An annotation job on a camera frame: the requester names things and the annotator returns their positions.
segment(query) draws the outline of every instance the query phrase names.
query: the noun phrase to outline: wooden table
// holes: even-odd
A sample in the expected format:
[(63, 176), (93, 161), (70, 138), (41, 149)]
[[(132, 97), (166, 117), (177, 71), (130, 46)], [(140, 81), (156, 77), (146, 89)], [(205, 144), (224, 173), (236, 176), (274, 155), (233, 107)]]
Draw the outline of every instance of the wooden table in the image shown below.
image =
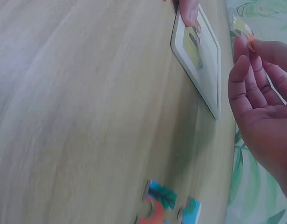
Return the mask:
[(201, 5), (221, 45), (219, 122), (171, 51), (170, 1), (0, 0), (0, 224), (131, 224), (150, 178), (223, 223), (231, 46), (225, 2)]

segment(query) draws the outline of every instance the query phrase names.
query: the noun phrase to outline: jigsaw puzzle piece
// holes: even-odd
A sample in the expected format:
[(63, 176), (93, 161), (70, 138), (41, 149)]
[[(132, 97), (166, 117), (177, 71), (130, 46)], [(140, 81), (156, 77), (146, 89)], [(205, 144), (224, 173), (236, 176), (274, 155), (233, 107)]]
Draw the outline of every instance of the jigsaw puzzle piece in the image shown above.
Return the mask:
[(197, 224), (201, 211), (201, 202), (189, 197), (186, 207), (180, 208), (178, 221), (180, 224)]
[(248, 47), (254, 52), (254, 49), (252, 47), (252, 41), (254, 40), (254, 33), (239, 16), (235, 16), (233, 14), (232, 17), (233, 17), (232, 28), (234, 32), (237, 35), (244, 37), (248, 42)]
[(135, 224), (169, 224), (164, 221), (164, 212), (175, 208), (176, 198), (177, 194), (172, 190), (154, 180), (148, 181), (143, 201), (150, 203), (151, 212), (148, 217), (137, 217)]

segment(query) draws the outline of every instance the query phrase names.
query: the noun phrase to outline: puzzle piece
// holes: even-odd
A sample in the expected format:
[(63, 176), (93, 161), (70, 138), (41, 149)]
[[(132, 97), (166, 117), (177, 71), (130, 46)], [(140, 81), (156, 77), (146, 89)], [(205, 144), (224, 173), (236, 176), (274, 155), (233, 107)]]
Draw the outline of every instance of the puzzle piece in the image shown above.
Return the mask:
[(252, 47), (252, 41), (254, 40), (254, 33), (240, 17), (235, 16), (234, 14), (232, 15), (232, 17), (233, 17), (232, 28), (234, 32), (237, 35), (244, 37), (248, 42), (248, 47), (254, 52), (254, 49)]
[(198, 20), (195, 21), (193, 27), (185, 28), (185, 37), (189, 37), (189, 39), (185, 39), (183, 42), (183, 47), (185, 48), (189, 58), (194, 64), (196, 69), (202, 69), (204, 67), (203, 61), (200, 56), (200, 37), (199, 34), (201, 32), (201, 26)]
[(186, 207), (180, 208), (178, 221), (180, 224), (197, 224), (201, 210), (201, 202), (189, 197)]
[(164, 221), (164, 211), (173, 210), (176, 206), (177, 194), (172, 190), (163, 187), (156, 181), (148, 181), (143, 201), (151, 205), (151, 212), (148, 217), (137, 217), (135, 224), (169, 224)]

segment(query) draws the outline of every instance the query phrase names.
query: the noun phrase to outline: fingers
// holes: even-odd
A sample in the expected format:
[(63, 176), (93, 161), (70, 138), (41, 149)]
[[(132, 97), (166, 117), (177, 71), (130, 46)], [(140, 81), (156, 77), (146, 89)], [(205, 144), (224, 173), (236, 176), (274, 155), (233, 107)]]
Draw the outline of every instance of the fingers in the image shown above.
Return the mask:
[(283, 104), (280, 97), (272, 89), (266, 71), (263, 67), (261, 58), (254, 52), (249, 52), (249, 60), (253, 69), (255, 82), (258, 89), (266, 99), (268, 105), (281, 105)]
[(287, 73), (278, 65), (263, 61), (263, 67), (270, 77), (273, 86), (280, 95), (287, 101)]
[[(236, 63), (241, 55), (245, 55), (249, 58), (249, 48), (247, 42), (243, 38), (236, 37), (233, 42), (233, 62)], [(249, 65), (245, 85), (247, 98), (253, 108), (262, 108), (268, 105), (264, 95), (257, 86), (251, 65)]]
[(233, 41), (233, 63), (235, 64), (241, 55), (249, 57), (247, 42), (237, 36)]
[(233, 66), (228, 79), (229, 102), (237, 123), (245, 112), (252, 109), (245, 86), (249, 67), (248, 57), (241, 55)]
[(179, 4), (185, 25), (193, 27), (198, 16), (198, 0), (180, 0)]
[(254, 40), (255, 52), (264, 60), (276, 64), (287, 72), (287, 45), (278, 41)]

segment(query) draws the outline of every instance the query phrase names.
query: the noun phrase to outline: hand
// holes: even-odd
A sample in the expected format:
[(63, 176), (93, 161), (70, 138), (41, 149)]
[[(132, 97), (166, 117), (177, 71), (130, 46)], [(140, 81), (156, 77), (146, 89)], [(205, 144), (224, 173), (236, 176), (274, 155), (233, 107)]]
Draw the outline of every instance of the hand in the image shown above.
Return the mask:
[(193, 27), (198, 16), (198, 0), (180, 0), (180, 13), (186, 26)]
[(229, 75), (229, 101), (243, 140), (257, 161), (280, 184), (287, 197), (287, 45), (243, 39), (233, 45), (234, 67)]

